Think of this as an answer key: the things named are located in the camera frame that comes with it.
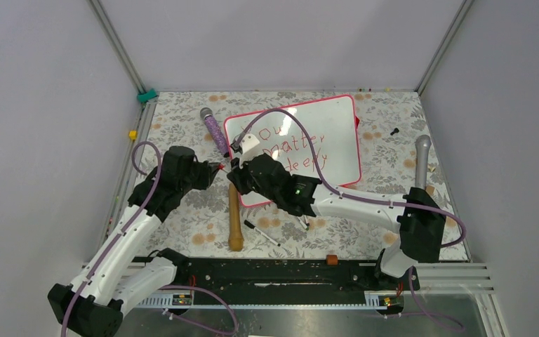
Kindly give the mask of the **pink framed whiteboard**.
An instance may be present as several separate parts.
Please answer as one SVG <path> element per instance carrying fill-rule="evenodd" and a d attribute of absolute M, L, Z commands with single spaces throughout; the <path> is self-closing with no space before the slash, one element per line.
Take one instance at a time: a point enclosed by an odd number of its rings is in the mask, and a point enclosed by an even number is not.
<path fill-rule="evenodd" d="M 288 105 L 297 120 L 273 112 L 250 129 L 264 152 L 302 176 L 324 175 L 331 185 L 360 181 L 361 158 L 352 96 L 339 95 Z"/>

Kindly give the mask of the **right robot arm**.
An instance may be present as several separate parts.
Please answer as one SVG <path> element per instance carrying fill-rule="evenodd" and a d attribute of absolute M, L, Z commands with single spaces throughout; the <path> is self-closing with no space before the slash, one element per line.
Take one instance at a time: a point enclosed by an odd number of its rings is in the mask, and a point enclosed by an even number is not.
<path fill-rule="evenodd" d="M 439 262 L 446 215 L 424 189 L 373 194 L 330 187 L 319 178 L 289 173 L 266 154 L 244 163 L 231 160 L 227 177 L 240 194 L 257 193 L 292 216 L 343 218 L 396 233 L 374 271 L 381 288 L 394 288 L 417 263 Z"/>

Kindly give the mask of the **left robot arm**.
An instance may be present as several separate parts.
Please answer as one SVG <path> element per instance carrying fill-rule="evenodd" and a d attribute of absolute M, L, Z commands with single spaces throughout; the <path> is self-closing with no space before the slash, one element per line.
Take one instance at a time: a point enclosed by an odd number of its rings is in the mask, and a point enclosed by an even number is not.
<path fill-rule="evenodd" d="M 189 281 L 188 267 L 169 258 L 156 257 L 134 275 L 123 275 L 140 246 L 177 209 L 192 190 L 206 190 L 222 165 L 199 161 L 194 150 L 172 146 L 154 151 L 156 166 L 138 172 L 137 184 L 117 225 L 87 266 L 68 284 L 54 284 L 47 299 L 60 335 L 114 336 L 124 317 L 157 289 L 174 289 Z"/>

